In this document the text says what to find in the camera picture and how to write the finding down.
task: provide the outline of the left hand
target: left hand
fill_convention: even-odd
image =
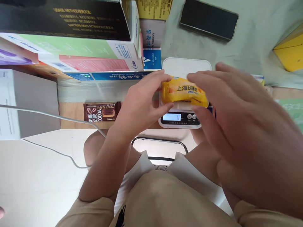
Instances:
[[[171,77],[165,74],[164,70],[159,70],[148,74],[139,83],[131,86],[113,125],[116,132],[133,139],[168,113],[173,103],[154,108],[152,97],[162,82],[170,80]]]

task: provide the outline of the black phone screen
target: black phone screen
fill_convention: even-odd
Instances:
[[[197,0],[186,0],[180,22],[227,39],[232,39],[238,17],[235,13]]]

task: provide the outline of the black box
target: black box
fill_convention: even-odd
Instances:
[[[0,0],[0,32],[131,41],[130,0]]]

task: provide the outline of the light green cloth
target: light green cloth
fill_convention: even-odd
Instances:
[[[161,45],[167,57],[208,60],[214,70],[222,61],[266,84],[303,89],[303,70],[287,72],[272,49],[303,23],[303,0],[203,0],[240,15],[234,38],[222,43],[179,28],[184,0],[173,0]]]

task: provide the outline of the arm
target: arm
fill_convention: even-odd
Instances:
[[[222,187],[232,203],[303,218],[303,135],[288,114],[249,74],[218,63],[217,71],[190,73],[217,110],[217,120],[194,107],[208,142],[222,159]]]
[[[93,202],[102,197],[116,200],[129,157],[130,143],[140,132],[166,114],[173,106],[152,106],[152,96],[162,82],[171,80],[164,70],[153,72],[132,86],[114,125],[109,129],[79,193],[79,199]]]

